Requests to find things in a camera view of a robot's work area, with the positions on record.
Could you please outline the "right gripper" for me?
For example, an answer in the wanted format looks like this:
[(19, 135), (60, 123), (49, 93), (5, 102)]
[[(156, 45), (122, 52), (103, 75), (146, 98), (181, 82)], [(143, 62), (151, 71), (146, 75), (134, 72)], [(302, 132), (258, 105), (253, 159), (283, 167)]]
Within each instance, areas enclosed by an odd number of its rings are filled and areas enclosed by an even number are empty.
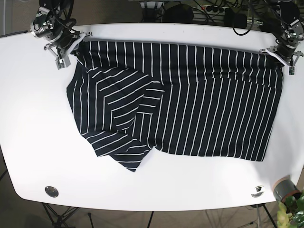
[(62, 31), (59, 34), (59, 38), (50, 40), (49, 43), (44, 46), (44, 50), (50, 52), (55, 57), (55, 64), (58, 70), (71, 65), (70, 55), (76, 57), (80, 55), (80, 44), (84, 38), (90, 37), (92, 32), (66, 33), (66, 35), (63, 36), (64, 32)]

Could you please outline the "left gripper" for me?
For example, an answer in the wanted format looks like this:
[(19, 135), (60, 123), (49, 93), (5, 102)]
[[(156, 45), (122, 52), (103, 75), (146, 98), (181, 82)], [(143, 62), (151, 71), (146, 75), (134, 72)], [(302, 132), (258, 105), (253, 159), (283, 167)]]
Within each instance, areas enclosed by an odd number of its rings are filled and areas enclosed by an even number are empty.
[(301, 57), (301, 51), (296, 51), (301, 41), (301, 34), (284, 33), (277, 39), (276, 46), (261, 49), (260, 54), (270, 55), (286, 68), (288, 75), (293, 76), (296, 72), (296, 63)]

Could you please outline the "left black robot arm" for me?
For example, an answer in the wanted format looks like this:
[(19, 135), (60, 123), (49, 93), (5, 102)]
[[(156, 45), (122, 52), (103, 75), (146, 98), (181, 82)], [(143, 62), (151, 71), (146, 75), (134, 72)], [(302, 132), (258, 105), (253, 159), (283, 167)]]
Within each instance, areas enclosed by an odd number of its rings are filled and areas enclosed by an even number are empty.
[(304, 18), (294, 0), (266, 0), (268, 10), (257, 11), (254, 4), (247, 1), (247, 9), (251, 12), (250, 27), (244, 33), (238, 33), (235, 28), (235, 19), (232, 20), (232, 29), (238, 36), (248, 34), (255, 19), (259, 19), (269, 33), (275, 36), (276, 45), (261, 49), (261, 54), (270, 55), (277, 60), (288, 75), (294, 75), (296, 63), (304, 56), (302, 51), (297, 51), (300, 42), (304, 40)]

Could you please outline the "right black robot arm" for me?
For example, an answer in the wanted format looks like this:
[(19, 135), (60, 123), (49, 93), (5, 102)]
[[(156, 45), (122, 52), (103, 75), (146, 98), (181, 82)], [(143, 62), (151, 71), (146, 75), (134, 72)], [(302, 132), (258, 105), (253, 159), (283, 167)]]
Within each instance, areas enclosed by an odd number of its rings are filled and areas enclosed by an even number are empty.
[(58, 69), (70, 66), (69, 55), (77, 56), (80, 43), (92, 36), (92, 32), (73, 29), (76, 25), (76, 19), (71, 17), (73, 6), (73, 0), (40, 0), (36, 17), (30, 25), (35, 38), (48, 41), (44, 50), (55, 57)]

